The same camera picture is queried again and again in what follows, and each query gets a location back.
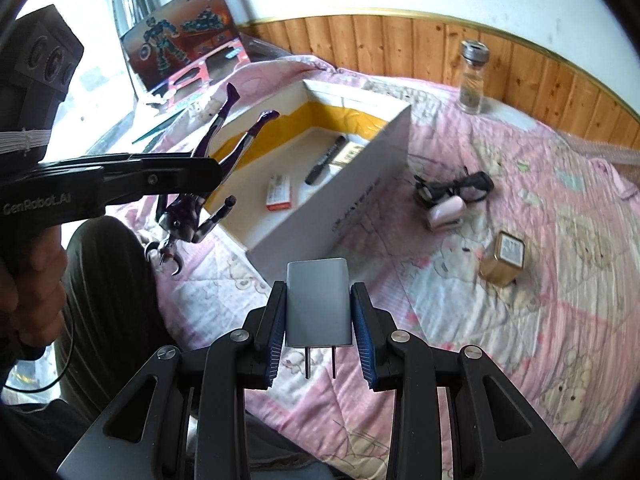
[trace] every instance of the gold trim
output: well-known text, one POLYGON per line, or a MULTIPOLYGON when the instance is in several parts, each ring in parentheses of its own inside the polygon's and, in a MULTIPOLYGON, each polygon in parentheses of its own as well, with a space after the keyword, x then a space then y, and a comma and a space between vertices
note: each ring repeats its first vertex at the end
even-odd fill
POLYGON ((509 40, 512 43, 517 43, 521 46, 525 46, 530 48, 533 51, 536 51, 539 54, 542 54, 545 57, 553 61, 557 61, 558 63, 562 63, 567 65, 569 68, 574 70, 574 72, 581 73, 585 75, 597 88, 604 92, 606 95, 617 101, 621 108, 628 112, 636 122, 640 123, 640 114, 633 110, 633 108, 618 94, 616 94, 611 88, 605 85, 602 81, 597 79, 595 76, 588 73, 585 69, 576 65, 575 63, 569 61, 568 59, 556 54, 555 52, 545 48, 543 46, 538 45, 537 43, 533 43, 532 41, 526 40, 525 38, 521 38, 520 36, 516 36, 515 34, 511 34, 510 32, 501 30, 500 28, 491 27, 490 25, 485 25, 484 23, 472 22, 471 20, 464 20, 463 18, 456 18, 455 16, 448 16, 446 14, 436 14, 434 12, 423 12, 421 10, 405 10, 405 9, 382 9, 377 7, 367 7, 367 8, 359 8, 359 7, 345 7, 343 9, 329 9, 324 10, 322 13, 311 13, 305 16, 301 16, 299 14, 291 14, 284 16, 273 16, 270 18, 260 18, 258 20, 250 20, 242 25, 238 25, 238 28, 249 28, 252 25, 266 25, 268 23, 274 22, 283 22, 285 20, 295 20, 299 18, 316 18, 321 16, 340 16, 343 14, 357 15, 357 16, 395 16, 396 18, 413 18, 419 20, 435 20, 438 22, 443 22, 452 25, 460 25, 461 27, 469 27, 474 28, 480 32, 485 32, 488 34, 493 34, 494 36, 498 36, 499 38, 503 38, 505 40, 509 40))

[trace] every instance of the bed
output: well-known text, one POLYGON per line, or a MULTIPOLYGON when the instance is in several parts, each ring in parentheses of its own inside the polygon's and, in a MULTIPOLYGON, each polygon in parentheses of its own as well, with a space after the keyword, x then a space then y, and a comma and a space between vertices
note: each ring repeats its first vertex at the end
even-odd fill
MULTIPOLYGON (((640 379, 640 194, 602 158, 571 149, 552 127, 488 99, 482 116, 456 109, 448 85, 365 76, 314 56, 251 64, 231 75, 238 112, 308 78, 382 92, 412 103, 408 167, 367 209, 331 256, 348 261, 374 306, 432 346, 481 346, 527 397, 577 463, 610 430, 640 379), (496 190, 470 208, 462 227, 432 234, 412 199, 413 175, 448 179, 484 170, 496 190), (526 271, 497 289, 476 277, 478 258, 501 228, 527 242, 526 271)), ((187 111, 156 149, 185 150, 223 100, 187 111)), ((160 233, 153 198, 110 213, 145 240, 160 233)), ((270 292, 213 231, 181 247, 183 272, 158 273, 165 323, 184 349, 241 326, 270 292)), ((315 456, 354 478, 384 478, 393 396, 368 390, 356 348, 284 349, 266 392, 247 391, 247 409, 315 456)), ((443 478, 452 476, 446 401, 440 396, 443 478)))

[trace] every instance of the figure claw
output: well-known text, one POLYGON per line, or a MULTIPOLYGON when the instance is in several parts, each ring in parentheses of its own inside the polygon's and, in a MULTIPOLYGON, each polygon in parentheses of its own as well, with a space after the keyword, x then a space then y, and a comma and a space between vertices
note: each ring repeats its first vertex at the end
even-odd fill
POLYGON ((177 268, 174 270, 174 272, 172 272, 172 276, 177 276, 178 274, 180 274, 182 272, 182 267, 184 266, 184 263, 182 261, 182 257, 180 256, 180 254, 174 254, 174 262, 177 266, 177 268))

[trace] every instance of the white box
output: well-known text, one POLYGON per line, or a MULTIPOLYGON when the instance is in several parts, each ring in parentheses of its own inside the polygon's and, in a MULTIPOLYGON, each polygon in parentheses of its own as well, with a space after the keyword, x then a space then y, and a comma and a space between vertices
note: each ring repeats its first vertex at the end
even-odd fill
POLYGON ((221 160, 258 115, 267 124, 238 167, 207 202, 216 210, 228 195, 238 199, 218 235, 267 282, 285 280, 289 262, 324 257, 367 203, 406 165, 411 107, 393 97, 347 86, 304 80, 286 87, 227 123, 212 142, 221 160), (304 183, 337 136, 366 147, 341 170, 331 167, 313 186, 304 183), (292 208, 269 211, 274 174, 289 175, 292 208))

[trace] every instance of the gold tin can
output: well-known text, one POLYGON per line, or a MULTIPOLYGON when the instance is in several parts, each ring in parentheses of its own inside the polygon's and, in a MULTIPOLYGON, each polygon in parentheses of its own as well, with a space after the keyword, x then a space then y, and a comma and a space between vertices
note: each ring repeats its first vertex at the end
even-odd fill
POLYGON ((486 248, 478 275, 495 286, 507 286, 524 269, 525 244, 523 240, 500 231, 486 248))

